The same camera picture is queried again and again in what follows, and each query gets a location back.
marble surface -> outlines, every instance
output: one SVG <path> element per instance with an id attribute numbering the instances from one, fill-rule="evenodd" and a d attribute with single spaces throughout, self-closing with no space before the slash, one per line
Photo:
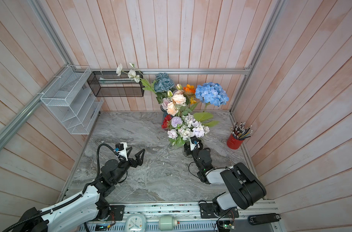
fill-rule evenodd
<path id="1" fill-rule="evenodd" d="M 243 162 L 243 151 L 231 150 L 226 145 L 231 120 L 227 111 L 214 111 L 214 119 L 220 123 L 211 128 L 203 138 L 205 147 L 211 148 L 212 165 L 225 167 Z M 97 124 L 87 144 L 85 152 L 74 173 L 66 192 L 69 197 L 91 182 L 97 172 L 96 149 L 100 143 L 115 147 L 116 143 L 127 142 L 134 157 L 145 148 L 144 163 L 137 168 L 130 167 L 127 179 L 116 185 L 116 189 L 106 197 L 114 202 L 155 202 L 155 201 L 196 201 L 212 200 L 227 189 L 225 185 L 205 184 L 188 172 L 193 160 L 183 155 L 182 148 L 169 146 L 167 133 L 161 129 L 162 112 L 115 112 L 99 115 Z M 115 155 L 106 147 L 100 150 L 100 165 Z M 196 175 L 195 164 L 190 171 Z"/>

peach rose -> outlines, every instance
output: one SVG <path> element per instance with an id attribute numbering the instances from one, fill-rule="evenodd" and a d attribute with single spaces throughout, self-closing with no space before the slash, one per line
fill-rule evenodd
<path id="1" fill-rule="evenodd" d="M 172 100 L 176 105 L 182 105 L 186 102 L 186 97 L 184 97 L 182 94 L 175 94 L 173 95 Z"/>
<path id="2" fill-rule="evenodd" d="M 172 115 L 172 116 L 175 116 L 177 113 L 178 113 L 178 109 L 175 107 L 175 105 L 173 104 L 173 102 L 170 102 L 168 105 L 167 105 L 167 113 Z"/>

orange flower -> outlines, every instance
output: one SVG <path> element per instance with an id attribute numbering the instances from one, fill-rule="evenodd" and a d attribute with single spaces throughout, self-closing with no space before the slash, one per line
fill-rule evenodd
<path id="1" fill-rule="evenodd" d="M 186 95 L 194 95 L 195 94 L 195 89 L 193 85 L 187 84 L 186 87 L 184 87 L 185 94 Z"/>

wire mesh organizer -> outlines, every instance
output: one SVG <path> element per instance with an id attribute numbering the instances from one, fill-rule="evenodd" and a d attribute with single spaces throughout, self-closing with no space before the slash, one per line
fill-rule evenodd
<path id="1" fill-rule="evenodd" d="M 90 88 L 82 88 L 90 75 L 68 67 L 41 97 L 42 102 L 71 134 L 89 134 L 104 99 L 95 101 Z"/>
<path id="2" fill-rule="evenodd" d="M 144 96 L 144 86 L 142 83 L 136 83 L 134 79 L 128 78 L 127 74 L 118 77 L 116 72 L 94 71 L 89 76 L 87 82 L 97 97 Z"/>

clock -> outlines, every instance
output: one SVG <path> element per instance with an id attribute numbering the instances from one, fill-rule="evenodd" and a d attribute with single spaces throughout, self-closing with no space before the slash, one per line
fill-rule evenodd
<path id="1" fill-rule="evenodd" d="M 134 213 L 128 216 L 124 225 L 124 232 L 145 232 L 146 218 L 144 215 Z"/>

